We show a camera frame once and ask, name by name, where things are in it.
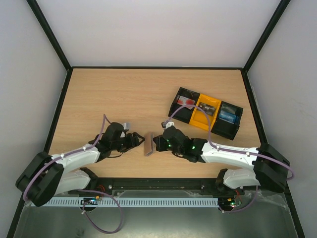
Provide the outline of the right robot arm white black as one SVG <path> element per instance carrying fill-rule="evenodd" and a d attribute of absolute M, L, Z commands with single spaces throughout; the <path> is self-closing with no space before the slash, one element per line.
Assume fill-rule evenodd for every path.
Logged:
<path fill-rule="evenodd" d="M 290 162 L 269 144 L 260 147 L 225 146 L 206 139 L 189 138 L 175 126 L 166 128 L 162 135 L 153 138 L 156 151 L 170 151 L 174 156 L 192 163 L 222 163 L 237 169 L 222 169 L 216 189 L 227 194 L 245 186 L 282 193 L 285 191 Z"/>

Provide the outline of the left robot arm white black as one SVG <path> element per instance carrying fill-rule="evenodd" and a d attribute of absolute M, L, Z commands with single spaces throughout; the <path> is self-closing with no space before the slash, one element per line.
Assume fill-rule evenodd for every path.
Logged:
<path fill-rule="evenodd" d="M 120 155 L 141 145 L 145 138 L 136 132 L 129 133 L 127 123 L 112 122 L 102 128 L 95 139 L 84 146 L 62 154 L 38 153 L 15 186 L 23 198 L 36 206 L 42 206 L 54 196 L 97 187 L 98 176 L 86 166 L 111 158 L 113 151 Z"/>

